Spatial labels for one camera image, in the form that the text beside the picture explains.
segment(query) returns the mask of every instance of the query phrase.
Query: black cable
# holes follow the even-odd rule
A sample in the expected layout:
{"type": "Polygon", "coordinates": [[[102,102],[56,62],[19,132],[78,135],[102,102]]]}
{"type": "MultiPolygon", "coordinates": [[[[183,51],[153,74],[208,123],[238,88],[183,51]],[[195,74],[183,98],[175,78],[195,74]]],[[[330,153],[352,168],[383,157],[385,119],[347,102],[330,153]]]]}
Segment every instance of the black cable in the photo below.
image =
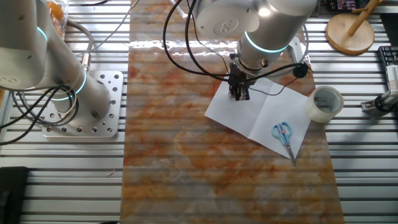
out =
{"type": "MultiPolygon", "coordinates": [[[[68,90],[66,88],[61,88],[61,90],[66,92],[66,94],[68,96],[68,99],[69,99],[70,107],[72,107],[73,106],[72,99],[73,99],[73,97],[75,97],[73,91],[72,91],[71,95],[69,95],[68,94],[68,90]]],[[[24,108],[28,110],[29,109],[29,105],[26,104],[25,99],[23,99],[21,93],[17,92],[17,94],[19,96],[19,99],[22,101],[22,104],[23,104],[24,108]]],[[[17,107],[17,109],[23,114],[24,112],[23,112],[22,108],[19,106],[17,100],[15,99],[14,94],[12,94],[12,99],[14,100],[14,104],[17,107]]],[[[36,123],[37,124],[46,125],[46,126],[64,126],[64,125],[70,123],[74,119],[74,117],[76,116],[77,111],[78,111],[78,99],[76,99],[76,105],[74,107],[75,108],[73,110],[71,110],[69,113],[67,113],[62,119],[60,119],[59,121],[56,121],[56,122],[52,122],[52,123],[41,119],[33,111],[30,112],[30,114],[32,115],[33,118],[31,118],[29,116],[26,116],[26,118],[31,120],[31,121],[33,121],[34,119],[36,119],[36,117],[38,117],[38,120],[37,120],[36,123]],[[72,117],[70,117],[70,119],[68,119],[66,122],[61,124],[61,122],[65,121],[71,114],[72,114],[72,117]]]]}
{"type": "Polygon", "coordinates": [[[97,3],[93,3],[93,4],[81,4],[80,6],[98,6],[98,5],[100,5],[100,4],[105,4],[105,3],[107,3],[109,0],[104,0],[104,1],[100,1],[100,2],[97,2],[97,3]]]}
{"type": "Polygon", "coordinates": [[[255,81],[255,80],[258,80],[260,78],[264,78],[264,77],[267,77],[269,75],[272,75],[273,73],[276,73],[276,72],[279,72],[281,70],[284,70],[286,68],[297,67],[297,66],[306,66],[306,67],[308,67],[308,65],[306,65],[305,63],[293,63],[293,64],[290,64],[290,65],[284,65],[284,66],[282,66],[280,68],[274,69],[274,70],[272,70],[270,72],[267,72],[265,74],[259,75],[257,77],[245,79],[245,80],[243,80],[243,82],[255,81]]]}
{"type": "Polygon", "coordinates": [[[295,78],[293,81],[288,82],[288,83],[287,83],[286,85],[284,85],[284,87],[283,87],[278,93],[276,93],[276,94],[266,93],[266,92],[261,91],[261,90],[253,89],[253,88],[251,88],[251,87],[249,87],[249,89],[254,90],[254,91],[257,91],[257,92],[260,92],[260,93],[263,93],[263,94],[268,95],[268,96],[277,96],[277,95],[281,94],[281,93],[283,92],[283,90],[284,90],[288,85],[292,84],[292,83],[295,82],[297,79],[298,79],[298,78],[295,78]]]}
{"type": "Polygon", "coordinates": [[[33,129],[33,127],[35,126],[35,124],[36,124],[37,120],[39,119],[39,117],[42,115],[44,109],[45,109],[45,108],[47,107],[47,105],[50,103],[50,100],[54,97],[54,95],[56,94],[56,92],[58,92],[59,89],[61,89],[61,87],[62,87],[62,86],[59,86],[59,87],[57,87],[56,89],[49,89],[49,90],[47,90],[45,95],[47,95],[48,93],[50,93],[50,91],[52,91],[52,90],[54,90],[54,91],[51,93],[51,95],[49,96],[49,98],[47,99],[47,101],[44,103],[42,109],[41,109],[41,110],[39,111],[39,113],[37,114],[38,117],[37,117],[36,119],[34,119],[34,121],[33,121],[32,124],[29,126],[29,128],[28,128],[23,134],[21,134],[19,137],[15,138],[15,139],[13,139],[13,140],[6,141],[6,142],[0,142],[0,146],[5,146],[5,145],[8,145],[8,144],[12,144],[12,143],[18,142],[19,140],[21,140],[22,138],[24,138],[25,136],[27,136],[28,133],[29,133],[29,132],[33,129]]]}
{"type": "MultiPolygon", "coordinates": [[[[72,106],[73,106],[72,98],[73,98],[73,96],[74,96],[73,90],[71,90],[70,88],[69,88],[69,90],[66,89],[66,88],[61,88],[61,90],[63,90],[63,91],[65,92],[65,94],[67,95],[68,100],[69,100],[69,105],[70,105],[70,107],[72,107],[72,106]]],[[[16,94],[18,94],[18,97],[19,97],[19,99],[21,100],[23,107],[24,107],[26,110],[28,110],[28,109],[29,109],[29,105],[27,104],[26,99],[24,98],[23,93],[17,92],[16,94]]],[[[14,100],[14,104],[16,105],[17,108],[19,107],[19,104],[18,104],[18,102],[17,102],[16,100],[14,100]]],[[[31,120],[31,121],[33,121],[34,118],[37,117],[37,115],[36,115],[33,111],[30,112],[30,115],[32,115],[33,118],[28,117],[28,116],[26,116],[26,118],[29,119],[29,120],[31,120]]],[[[63,120],[65,120],[65,119],[61,119],[60,121],[51,123],[51,122],[48,122],[48,121],[45,121],[45,120],[39,118],[39,120],[37,121],[37,123],[39,123],[39,124],[44,124],[44,125],[56,125],[56,124],[62,122],[63,120]]]]}
{"type": "Polygon", "coordinates": [[[39,103],[40,103],[40,101],[42,101],[43,100],[43,98],[47,95],[47,94],[49,94],[51,91],[53,91],[53,90],[59,90],[60,88],[61,88],[62,86],[59,86],[59,87],[57,87],[57,88],[50,88],[50,89],[48,89],[46,92],[44,92],[43,93],[43,95],[41,95],[40,96],[40,98],[25,112],[25,113],[23,113],[21,116],[19,116],[18,118],[16,118],[16,119],[14,119],[13,121],[10,121],[9,123],[7,123],[7,124],[4,124],[4,125],[2,125],[2,126],[0,126],[0,129],[3,129],[3,128],[6,128],[6,127],[8,127],[8,126],[10,126],[10,125],[12,125],[12,124],[15,124],[16,122],[18,122],[19,120],[21,120],[22,118],[25,118],[39,103]]]}
{"type": "Polygon", "coordinates": [[[191,47],[190,47],[190,45],[189,45],[189,34],[188,34],[188,31],[189,31],[189,22],[190,22],[190,19],[191,19],[191,17],[192,17],[193,8],[195,7],[196,2],[197,2],[197,0],[193,0],[193,1],[192,1],[192,5],[191,5],[191,7],[189,8],[189,12],[188,12],[188,16],[187,16],[187,21],[185,22],[185,45],[187,46],[187,50],[188,50],[189,56],[191,56],[191,59],[192,59],[193,63],[194,63],[201,71],[203,71],[203,73],[205,73],[205,74],[207,74],[208,76],[210,76],[210,77],[212,77],[212,78],[215,78],[215,79],[217,79],[217,80],[221,80],[221,81],[228,82],[228,79],[220,78],[220,77],[218,77],[218,76],[220,76],[220,75],[214,75],[214,74],[208,72],[206,69],[204,69],[204,68],[198,63],[198,61],[196,60],[195,56],[194,56],[193,53],[192,53],[191,47]]]}
{"type": "Polygon", "coordinates": [[[204,47],[205,47],[206,49],[208,49],[209,51],[211,51],[211,52],[213,52],[214,54],[216,54],[217,56],[219,56],[219,57],[222,59],[222,61],[224,62],[225,69],[226,69],[226,73],[228,73],[229,70],[228,70],[228,66],[227,66],[227,64],[226,64],[226,61],[225,61],[224,57],[221,56],[219,53],[215,52],[214,50],[212,50],[211,48],[207,47],[205,44],[203,44],[203,43],[199,40],[198,31],[197,31],[197,24],[196,24],[196,22],[195,22],[195,17],[194,17],[194,16],[192,17],[192,22],[193,22],[193,28],[194,28],[194,30],[195,30],[195,37],[196,37],[198,43],[199,43],[200,45],[204,46],[204,47]]]}
{"type": "Polygon", "coordinates": [[[186,72],[192,73],[192,74],[196,74],[196,75],[207,75],[207,76],[208,76],[208,74],[205,74],[205,73],[203,73],[203,72],[196,72],[196,71],[193,71],[193,70],[184,68],[183,66],[179,65],[179,64],[172,58],[172,56],[171,56],[170,53],[169,53],[169,50],[167,50],[167,44],[166,44],[166,31],[167,31],[167,26],[168,26],[168,24],[169,24],[170,18],[172,17],[172,15],[173,15],[175,9],[178,7],[178,5],[179,5],[181,2],[182,2],[182,0],[178,0],[178,1],[174,4],[173,8],[170,10],[169,14],[168,14],[167,17],[166,17],[166,21],[165,21],[165,23],[164,23],[164,28],[163,28],[163,34],[162,34],[162,41],[163,41],[163,48],[164,48],[164,51],[165,51],[165,53],[166,53],[167,58],[168,58],[177,68],[179,68],[179,69],[181,69],[181,70],[184,70],[184,71],[186,71],[186,72]]]}

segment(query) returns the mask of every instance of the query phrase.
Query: round wooden base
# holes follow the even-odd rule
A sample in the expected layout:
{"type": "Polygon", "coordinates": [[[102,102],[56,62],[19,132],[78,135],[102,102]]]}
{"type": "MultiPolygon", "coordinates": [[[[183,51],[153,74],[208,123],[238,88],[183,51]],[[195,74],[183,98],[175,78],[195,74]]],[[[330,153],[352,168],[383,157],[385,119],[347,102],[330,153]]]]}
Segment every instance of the round wooden base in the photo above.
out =
{"type": "Polygon", "coordinates": [[[348,35],[348,29],[357,18],[354,14],[340,14],[330,19],[326,37],[335,49],[350,55],[360,55],[373,45],[374,30],[368,21],[364,21],[354,35],[348,35]]]}

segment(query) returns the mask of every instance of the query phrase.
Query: mounting plate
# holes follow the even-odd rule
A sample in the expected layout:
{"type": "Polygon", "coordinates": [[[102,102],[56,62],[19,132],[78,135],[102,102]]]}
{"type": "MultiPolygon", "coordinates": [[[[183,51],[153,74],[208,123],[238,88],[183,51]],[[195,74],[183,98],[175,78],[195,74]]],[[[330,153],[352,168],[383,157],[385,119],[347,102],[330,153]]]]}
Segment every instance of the mounting plate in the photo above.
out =
{"type": "MultiPolygon", "coordinates": [[[[111,138],[118,132],[124,76],[121,72],[114,71],[90,71],[90,75],[95,80],[103,82],[109,90],[112,103],[107,114],[90,126],[74,127],[68,124],[65,126],[44,126],[42,133],[46,138],[111,138]]],[[[49,103],[44,111],[45,120],[58,121],[60,118],[57,114],[54,104],[49,103]]]]}

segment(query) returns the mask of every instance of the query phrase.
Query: glowing cyan ring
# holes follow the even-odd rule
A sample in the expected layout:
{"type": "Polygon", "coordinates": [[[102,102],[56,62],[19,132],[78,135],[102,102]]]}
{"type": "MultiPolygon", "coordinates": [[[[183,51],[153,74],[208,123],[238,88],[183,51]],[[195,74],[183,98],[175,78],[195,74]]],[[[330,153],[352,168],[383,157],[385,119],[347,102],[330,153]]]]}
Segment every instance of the glowing cyan ring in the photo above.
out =
{"type": "Polygon", "coordinates": [[[289,46],[289,45],[287,45],[286,47],[284,47],[284,48],[282,48],[282,49],[279,49],[279,50],[267,50],[267,49],[263,49],[263,48],[257,46],[257,45],[250,39],[250,37],[249,37],[249,35],[248,35],[247,32],[245,32],[244,35],[246,35],[247,40],[249,41],[249,43],[250,43],[253,47],[255,47],[256,49],[258,49],[258,50],[260,50],[260,51],[262,51],[262,52],[265,52],[265,53],[278,53],[278,52],[282,52],[282,51],[284,51],[284,50],[289,46]]]}
{"type": "MultiPolygon", "coordinates": [[[[76,94],[78,94],[81,91],[81,89],[83,89],[84,85],[86,84],[87,73],[86,73],[86,70],[84,70],[84,71],[85,71],[85,79],[83,80],[83,83],[81,84],[80,88],[76,91],[76,94]]],[[[51,100],[62,101],[62,100],[67,100],[68,98],[71,98],[71,97],[72,96],[65,97],[65,98],[62,98],[62,99],[51,99],[51,100]]]]}
{"type": "Polygon", "coordinates": [[[38,30],[41,34],[43,34],[45,40],[48,42],[49,39],[47,38],[47,35],[45,35],[44,31],[43,31],[42,29],[40,29],[40,27],[37,27],[37,30],[38,30]]]}

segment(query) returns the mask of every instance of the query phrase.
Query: blue scissor handle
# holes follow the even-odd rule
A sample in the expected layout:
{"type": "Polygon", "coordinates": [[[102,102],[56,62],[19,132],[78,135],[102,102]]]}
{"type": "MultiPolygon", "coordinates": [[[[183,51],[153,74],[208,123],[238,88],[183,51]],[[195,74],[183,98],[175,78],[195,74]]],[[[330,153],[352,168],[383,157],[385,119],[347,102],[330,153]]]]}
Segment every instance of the blue scissor handle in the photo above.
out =
{"type": "Polygon", "coordinates": [[[277,124],[272,128],[272,135],[275,138],[279,138],[282,141],[282,144],[287,144],[290,143],[290,137],[292,135],[292,128],[290,127],[290,125],[286,122],[282,122],[280,125],[277,124]]]}
{"type": "Polygon", "coordinates": [[[285,138],[286,138],[287,142],[290,143],[290,137],[292,136],[293,129],[292,129],[292,127],[290,127],[290,124],[287,122],[282,122],[281,125],[282,125],[282,128],[286,131],[285,138]]]}

